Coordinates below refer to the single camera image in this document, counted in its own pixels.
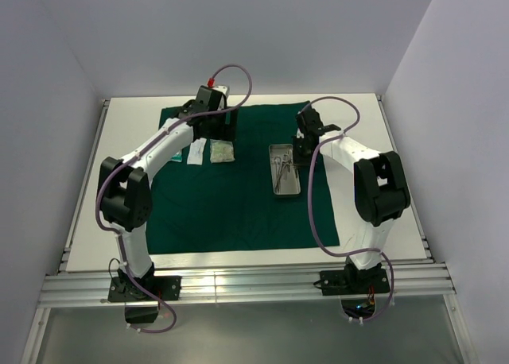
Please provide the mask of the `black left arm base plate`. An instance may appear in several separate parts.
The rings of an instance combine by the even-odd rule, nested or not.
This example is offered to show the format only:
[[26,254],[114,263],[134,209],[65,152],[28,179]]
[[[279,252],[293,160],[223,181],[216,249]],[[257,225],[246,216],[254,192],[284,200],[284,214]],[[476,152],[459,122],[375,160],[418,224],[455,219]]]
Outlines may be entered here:
[[[156,276],[146,282],[144,287],[162,300],[178,300],[181,291],[180,276]],[[109,303],[132,303],[152,301],[153,298],[135,286],[128,278],[113,277],[107,296]]]

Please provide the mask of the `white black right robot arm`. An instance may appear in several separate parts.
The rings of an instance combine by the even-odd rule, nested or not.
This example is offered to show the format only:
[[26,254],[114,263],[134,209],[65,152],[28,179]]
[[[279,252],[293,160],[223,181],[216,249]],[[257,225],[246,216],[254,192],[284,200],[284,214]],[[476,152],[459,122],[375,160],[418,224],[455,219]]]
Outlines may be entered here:
[[353,200],[361,218],[345,267],[321,272],[317,282],[323,295],[388,293],[391,276],[382,267],[383,247],[394,222],[410,206],[410,191],[400,156],[381,153],[345,136],[339,126],[325,125],[306,105],[297,116],[301,138],[294,141],[295,157],[309,168],[312,184],[320,155],[334,160],[353,175]]

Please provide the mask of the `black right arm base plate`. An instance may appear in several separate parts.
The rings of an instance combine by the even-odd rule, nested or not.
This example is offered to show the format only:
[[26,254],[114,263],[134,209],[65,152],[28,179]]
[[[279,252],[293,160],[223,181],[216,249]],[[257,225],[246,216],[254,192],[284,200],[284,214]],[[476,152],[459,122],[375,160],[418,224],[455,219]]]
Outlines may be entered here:
[[386,294],[390,291],[385,269],[370,270],[324,270],[313,283],[323,296]]

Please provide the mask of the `white gauze packet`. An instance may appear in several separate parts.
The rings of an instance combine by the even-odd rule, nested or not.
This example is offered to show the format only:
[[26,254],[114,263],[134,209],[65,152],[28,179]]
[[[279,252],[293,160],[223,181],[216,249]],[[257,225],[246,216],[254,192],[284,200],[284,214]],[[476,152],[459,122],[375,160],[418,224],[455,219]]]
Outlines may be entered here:
[[175,153],[172,158],[171,158],[171,161],[174,161],[174,162],[182,162],[182,151],[178,151],[177,153]]

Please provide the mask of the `white sachet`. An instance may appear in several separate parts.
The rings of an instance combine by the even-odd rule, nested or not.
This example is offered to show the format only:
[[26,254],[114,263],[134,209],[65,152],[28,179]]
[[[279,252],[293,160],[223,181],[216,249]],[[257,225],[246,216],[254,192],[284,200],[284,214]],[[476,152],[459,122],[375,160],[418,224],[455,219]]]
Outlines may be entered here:
[[199,138],[195,140],[190,146],[187,157],[188,165],[202,165],[204,149],[207,144],[206,138]]

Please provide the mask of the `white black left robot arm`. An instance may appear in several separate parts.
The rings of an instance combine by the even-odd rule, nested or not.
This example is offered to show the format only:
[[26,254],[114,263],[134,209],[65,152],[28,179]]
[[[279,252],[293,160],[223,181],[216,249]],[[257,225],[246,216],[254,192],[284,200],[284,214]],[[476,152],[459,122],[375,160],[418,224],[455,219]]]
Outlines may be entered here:
[[194,141],[234,136],[237,114],[225,111],[229,91],[213,82],[200,87],[194,99],[172,110],[157,132],[133,152],[119,159],[107,157],[100,165],[95,216],[99,227],[117,239],[120,262],[113,286],[135,300],[161,294],[146,241],[153,179]]

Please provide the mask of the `metal surgical kit tray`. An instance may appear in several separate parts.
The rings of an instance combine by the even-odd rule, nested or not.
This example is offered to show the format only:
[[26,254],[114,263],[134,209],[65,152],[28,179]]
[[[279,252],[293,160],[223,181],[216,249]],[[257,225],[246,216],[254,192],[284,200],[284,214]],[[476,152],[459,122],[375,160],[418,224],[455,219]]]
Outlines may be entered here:
[[270,175],[273,193],[276,197],[295,197],[301,194],[301,182],[297,167],[293,162],[291,144],[269,146]]

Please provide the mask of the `green white gauze bag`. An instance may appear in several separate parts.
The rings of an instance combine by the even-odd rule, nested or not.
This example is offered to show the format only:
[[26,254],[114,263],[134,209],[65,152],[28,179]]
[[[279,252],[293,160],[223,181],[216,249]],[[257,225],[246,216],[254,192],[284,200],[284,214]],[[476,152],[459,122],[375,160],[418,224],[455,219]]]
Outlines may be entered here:
[[212,164],[230,163],[235,160],[235,149],[231,141],[211,140],[210,162]]

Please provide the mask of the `steel surgical scissors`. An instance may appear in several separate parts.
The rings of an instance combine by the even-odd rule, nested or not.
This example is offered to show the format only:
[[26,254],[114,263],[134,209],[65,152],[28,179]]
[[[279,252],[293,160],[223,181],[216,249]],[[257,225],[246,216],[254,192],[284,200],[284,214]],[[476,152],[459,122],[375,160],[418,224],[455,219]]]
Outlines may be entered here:
[[276,168],[276,177],[275,177],[275,182],[274,182],[274,186],[273,186],[274,191],[276,191],[279,188],[283,170],[289,164],[289,160],[290,160],[290,157],[289,157],[288,153],[283,153],[281,156],[276,156],[274,158],[274,164],[275,164],[275,168]]

